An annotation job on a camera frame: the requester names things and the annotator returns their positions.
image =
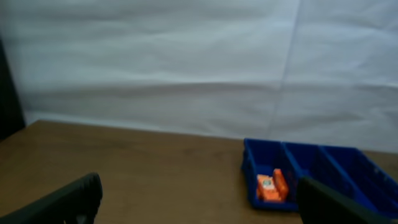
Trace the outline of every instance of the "dark vertical panel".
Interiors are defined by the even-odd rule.
[[[21,106],[0,39],[0,139],[14,134],[23,127],[25,127],[25,122]]]

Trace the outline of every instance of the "orange package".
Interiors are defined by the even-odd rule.
[[[274,182],[276,189],[279,192],[280,198],[284,201],[289,193],[289,188],[286,184],[284,175],[280,169],[274,169]]]
[[[257,175],[259,198],[266,202],[281,202],[282,199],[275,187],[274,180],[268,175]]]

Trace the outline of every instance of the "blue bin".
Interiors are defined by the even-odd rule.
[[[370,210],[398,218],[397,183],[355,148],[245,139],[243,157],[248,200],[254,208],[298,211],[297,183],[307,175]],[[272,176],[275,168],[282,170],[289,186],[285,203],[263,202],[256,196],[257,175]]]
[[[375,211],[398,218],[398,185],[361,151],[351,147],[322,146],[371,201]]]

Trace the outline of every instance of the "brown tabletop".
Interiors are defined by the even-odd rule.
[[[242,140],[39,121],[0,143],[0,216],[95,171],[96,223],[301,223],[250,207],[242,151]],[[366,154],[398,179],[398,154]]]

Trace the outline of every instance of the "white wall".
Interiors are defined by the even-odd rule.
[[[6,0],[29,122],[398,152],[398,2]]]

